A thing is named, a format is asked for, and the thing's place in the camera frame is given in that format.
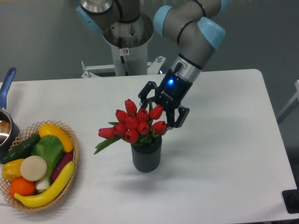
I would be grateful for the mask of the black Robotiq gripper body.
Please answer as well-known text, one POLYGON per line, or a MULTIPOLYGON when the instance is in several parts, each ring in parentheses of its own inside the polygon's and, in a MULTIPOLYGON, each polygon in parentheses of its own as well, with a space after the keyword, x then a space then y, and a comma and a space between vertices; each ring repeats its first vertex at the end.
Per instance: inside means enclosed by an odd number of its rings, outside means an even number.
POLYGON ((155 89, 153 101, 167 112, 177 109, 200 72, 201 66, 180 53, 155 89))

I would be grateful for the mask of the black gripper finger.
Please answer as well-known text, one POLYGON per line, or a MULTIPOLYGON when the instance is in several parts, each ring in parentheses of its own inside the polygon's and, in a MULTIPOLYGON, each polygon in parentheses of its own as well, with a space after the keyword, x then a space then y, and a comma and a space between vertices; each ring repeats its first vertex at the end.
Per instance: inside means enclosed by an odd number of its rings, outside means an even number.
POLYGON ((155 89, 157 88, 157 84, 154 81, 148 81, 145 86, 142 88, 140 93, 138 94, 138 97, 140 99, 140 108, 145 109, 150 102, 155 102, 157 97, 155 94, 155 89), (150 93, 151 90, 154 90, 154 96, 147 98, 148 94, 150 93))
POLYGON ((179 106, 177 118, 175 118, 175 109, 166 108, 164 111, 166 112, 167 122, 166 129, 162 135, 165 135, 168 130, 172 130, 173 128, 180 128, 185 122, 190 109, 184 106, 179 106))

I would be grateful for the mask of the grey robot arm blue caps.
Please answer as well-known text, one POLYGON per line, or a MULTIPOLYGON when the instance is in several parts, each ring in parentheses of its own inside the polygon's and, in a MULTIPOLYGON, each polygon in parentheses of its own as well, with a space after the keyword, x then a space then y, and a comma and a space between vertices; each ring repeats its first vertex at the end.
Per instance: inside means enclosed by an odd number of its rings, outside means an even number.
POLYGON ((227 5, 227 0, 189 0, 177 8, 162 6, 151 19, 138 0, 82 0, 76 13, 86 29, 102 34, 111 46, 117 76, 148 73, 148 43, 154 32, 180 47, 161 83, 147 82, 138 95, 141 108, 148 102, 162 105, 166 128, 173 129, 182 126, 190 111, 182 99, 225 37, 211 18, 227 5))

